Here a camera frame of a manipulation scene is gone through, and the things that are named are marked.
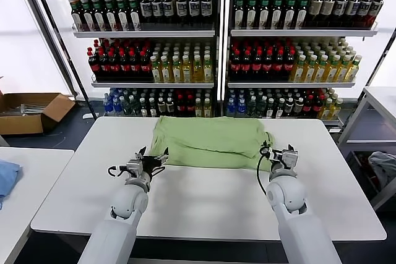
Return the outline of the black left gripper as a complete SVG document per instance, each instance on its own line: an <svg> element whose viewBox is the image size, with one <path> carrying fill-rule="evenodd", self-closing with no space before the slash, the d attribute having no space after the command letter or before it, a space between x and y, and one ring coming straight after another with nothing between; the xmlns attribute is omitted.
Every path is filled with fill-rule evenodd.
<svg viewBox="0 0 396 264"><path fill-rule="evenodd" d="M153 171L157 167L162 167L169 158L169 148L166 147L164 152L158 156L144 156L146 147L141 148L135 154L135 162L140 165L139 177L145 184L149 184L152 180Z"/></svg>

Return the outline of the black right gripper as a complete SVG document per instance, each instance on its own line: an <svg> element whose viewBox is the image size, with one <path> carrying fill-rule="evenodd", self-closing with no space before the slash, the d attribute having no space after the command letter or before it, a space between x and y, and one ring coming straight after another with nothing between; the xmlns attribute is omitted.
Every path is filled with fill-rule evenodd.
<svg viewBox="0 0 396 264"><path fill-rule="evenodd" d="M294 147L291 144L288 144L288 150L295 151ZM273 150L267 142L263 142L261 146L261 155L265 158L269 158L269 161L271 162L271 171L283 168L283 153L281 150Z"/></svg>

